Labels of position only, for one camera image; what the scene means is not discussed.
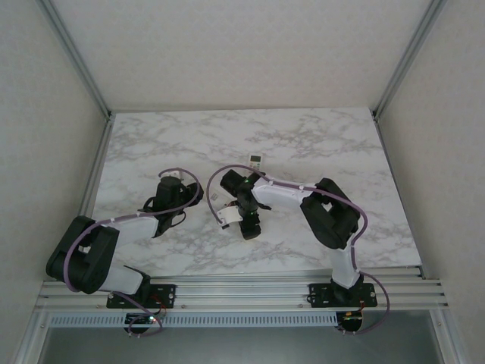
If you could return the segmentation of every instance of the gray marble veining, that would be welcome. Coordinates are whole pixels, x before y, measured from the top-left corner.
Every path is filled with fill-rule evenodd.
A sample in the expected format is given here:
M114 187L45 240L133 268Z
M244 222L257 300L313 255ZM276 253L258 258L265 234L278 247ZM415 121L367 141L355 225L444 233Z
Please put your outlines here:
M284 180L337 182L369 215L357 243L362 267L419 265L396 187L366 108L188 111L118 114L94 218L125 215L155 195L158 172L182 167L205 190L227 164L264 154L263 171ZM229 198L214 180L221 208ZM123 246L115 260L152 276L254 273L330 268L326 248L300 210L260 211L262 234L245 241L236 225L222 231L203 200L163 236Z

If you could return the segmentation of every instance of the ventilation grille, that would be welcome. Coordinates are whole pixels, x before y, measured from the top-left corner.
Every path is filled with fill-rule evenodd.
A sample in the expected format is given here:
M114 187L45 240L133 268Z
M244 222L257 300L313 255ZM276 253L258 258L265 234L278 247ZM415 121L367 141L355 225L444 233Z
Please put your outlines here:
M58 313L51 328L119 328L126 313ZM166 328L282 328L336 326L335 312L210 312L168 313L162 320ZM151 325L133 325L134 328Z

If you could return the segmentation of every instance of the white wall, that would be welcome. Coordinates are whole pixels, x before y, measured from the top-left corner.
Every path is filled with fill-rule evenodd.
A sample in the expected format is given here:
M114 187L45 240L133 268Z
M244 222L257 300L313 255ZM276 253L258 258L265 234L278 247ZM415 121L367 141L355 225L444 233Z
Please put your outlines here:
M115 110L372 107L430 0L55 0Z
M0 362L76 215L103 128L34 0L0 2Z
M443 10L381 121L421 257L485 362L485 2Z

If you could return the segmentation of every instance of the black mounting plate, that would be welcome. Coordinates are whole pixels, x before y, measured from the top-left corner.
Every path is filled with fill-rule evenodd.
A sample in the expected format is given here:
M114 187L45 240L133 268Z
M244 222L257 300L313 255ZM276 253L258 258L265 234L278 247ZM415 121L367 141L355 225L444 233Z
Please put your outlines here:
M329 307L345 307L360 309L364 307L377 307L377 298L372 283L363 283L358 292L355 294L355 299L342 304L333 295L332 285L330 283L312 283L308 285L310 294L307 301L311 304L313 309L329 308Z
M175 284L150 284L149 298L146 300L146 302L140 304L147 309L159 309L160 301L154 298L155 296L161 300L166 308L173 309L176 288L177 286ZM136 307L115 294L113 298L108 297L106 308L135 309Z

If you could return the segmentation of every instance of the marble surface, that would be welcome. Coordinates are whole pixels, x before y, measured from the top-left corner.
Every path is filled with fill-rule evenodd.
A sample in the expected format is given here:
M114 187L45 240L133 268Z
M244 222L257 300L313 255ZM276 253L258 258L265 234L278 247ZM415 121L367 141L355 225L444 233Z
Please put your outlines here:
M190 170L205 190L227 164L264 155L262 170L284 180L331 178L369 216L357 243L361 267L421 264L371 114L366 108L188 111L118 114L93 217L132 213L155 195L158 172ZM217 209L229 200L218 187ZM262 234L244 240L237 224L222 231L203 200L163 236L123 246L115 260L152 276L330 268L299 209L261 211Z

